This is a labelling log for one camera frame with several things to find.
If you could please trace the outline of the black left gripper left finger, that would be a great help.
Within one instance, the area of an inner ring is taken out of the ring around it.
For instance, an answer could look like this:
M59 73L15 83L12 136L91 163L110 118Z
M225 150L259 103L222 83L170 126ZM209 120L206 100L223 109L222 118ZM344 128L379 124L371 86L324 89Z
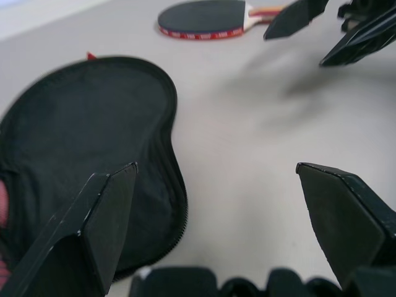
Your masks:
M106 296L126 239L137 164L93 174L53 215L1 296Z

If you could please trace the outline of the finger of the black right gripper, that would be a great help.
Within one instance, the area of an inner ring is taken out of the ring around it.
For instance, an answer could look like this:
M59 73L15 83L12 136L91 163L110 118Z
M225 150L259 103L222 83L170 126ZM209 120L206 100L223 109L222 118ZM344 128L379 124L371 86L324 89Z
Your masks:
M338 16L344 20L345 35L321 60L321 67L354 64L395 42L395 6L377 7L363 14L342 6Z
M328 0L298 0L282 9L271 21L263 38L286 38L308 26L325 11Z

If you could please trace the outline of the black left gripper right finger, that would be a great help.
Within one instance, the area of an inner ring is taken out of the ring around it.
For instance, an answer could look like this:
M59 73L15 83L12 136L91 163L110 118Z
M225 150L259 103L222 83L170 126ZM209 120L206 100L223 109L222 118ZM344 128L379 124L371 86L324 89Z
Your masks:
M360 267L395 265L395 211L359 176L305 162L296 173L315 236L342 288Z

